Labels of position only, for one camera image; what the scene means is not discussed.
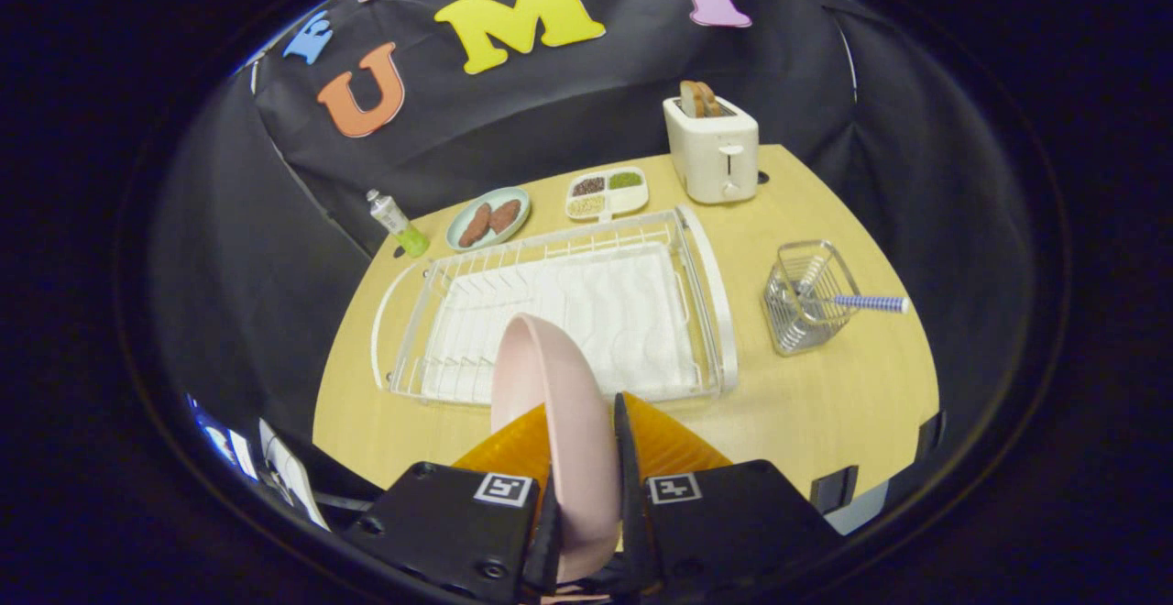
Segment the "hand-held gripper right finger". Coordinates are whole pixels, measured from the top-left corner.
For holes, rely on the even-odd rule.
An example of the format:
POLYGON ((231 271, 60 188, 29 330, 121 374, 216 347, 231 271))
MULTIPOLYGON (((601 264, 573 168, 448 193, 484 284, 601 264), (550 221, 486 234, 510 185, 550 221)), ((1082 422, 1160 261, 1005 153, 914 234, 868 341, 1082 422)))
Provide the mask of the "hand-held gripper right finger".
POLYGON ((734 463, 633 393, 616 396, 621 594, 758 594, 845 538, 778 467, 734 463))

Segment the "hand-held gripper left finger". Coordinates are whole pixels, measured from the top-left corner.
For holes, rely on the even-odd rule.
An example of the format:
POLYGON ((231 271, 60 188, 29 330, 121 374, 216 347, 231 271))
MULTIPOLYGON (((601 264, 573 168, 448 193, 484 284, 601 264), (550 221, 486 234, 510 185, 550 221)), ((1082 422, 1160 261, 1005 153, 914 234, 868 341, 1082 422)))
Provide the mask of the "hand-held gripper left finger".
POLYGON ((389 567, 476 601, 537 601, 556 589, 558 499, 545 412, 536 406, 466 456, 418 462, 344 532, 389 567))

